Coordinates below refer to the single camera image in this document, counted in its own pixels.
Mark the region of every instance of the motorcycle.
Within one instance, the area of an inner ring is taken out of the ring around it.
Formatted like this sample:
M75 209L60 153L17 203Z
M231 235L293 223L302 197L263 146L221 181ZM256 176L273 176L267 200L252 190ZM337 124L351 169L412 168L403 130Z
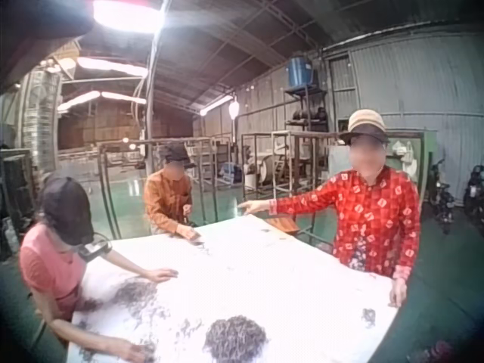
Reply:
M430 168L429 202L437 222L442 226L444 234L449 234L451 224L454 222L452 210L454 209L455 199L448 191L450 185L442 181L440 165L444 160L440 160Z
M470 173L464 194L464 212L484 235L484 165L476 165Z

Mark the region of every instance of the blue water tank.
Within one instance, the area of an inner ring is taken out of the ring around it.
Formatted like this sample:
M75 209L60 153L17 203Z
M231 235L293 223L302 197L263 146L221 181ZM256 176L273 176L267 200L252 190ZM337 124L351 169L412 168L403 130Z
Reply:
M289 87L301 87L312 84L313 70L311 63L305 57L289 59Z

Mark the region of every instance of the warehouse ceiling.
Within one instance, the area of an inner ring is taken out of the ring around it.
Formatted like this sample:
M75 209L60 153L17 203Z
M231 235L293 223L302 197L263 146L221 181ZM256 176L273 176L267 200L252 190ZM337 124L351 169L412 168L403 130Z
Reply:
M172 0L155 76L159 104L197 111L285 62L297 51L323 48L405 24L462 21L483 14L482 0ZM160 0L146 5L160 8ZM145 65L152 36L96 24L81 55ZM76 78L96 77L82 71ZM135 83L116 87L132 92ZM115 85L104 84L113 89Z

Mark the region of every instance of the white table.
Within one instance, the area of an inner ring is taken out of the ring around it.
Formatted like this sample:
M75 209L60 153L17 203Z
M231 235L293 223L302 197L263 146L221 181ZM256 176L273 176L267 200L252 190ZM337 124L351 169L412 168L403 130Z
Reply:
M96 312L75 313L73 323L85 320L91 330L133 343L154 337L158 362L212 363L203 349L210 325L245 315L268 337L257 363L347 363L367 362L397 313L388 306L389 278L353 271L254 216L197 230L209 254L168 235L113 242L144 268L178 270L178 279L157 286L157 302L169 316L147 312L137 324L124 308L104 304ZM131 277L96 259L88 265L83 295L109 301ZM376 312L373 327L361 319L363 309ZM180 333L187 322L197 327L190 337ZM83 361L75 344L67 361ZM118 360L95 355L93 361Z

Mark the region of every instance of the dark hat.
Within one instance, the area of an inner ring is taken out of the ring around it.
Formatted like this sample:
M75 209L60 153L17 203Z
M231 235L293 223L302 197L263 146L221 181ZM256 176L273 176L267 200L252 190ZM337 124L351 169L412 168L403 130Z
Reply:
M94 239L88 195L71 177L46 179L39 194L39 213L66 244L90 244Z
M187 149L183 143L177 142L166 145L165 160L167 163L177 161L183 165L185 169L195 167L195 164L190 161L188 157Z
M341 134L340 139L349 145L352 138L360 135L372 136L384 144L389 142L385 122L382 116L373 110L355 111L349 118L348 132Z

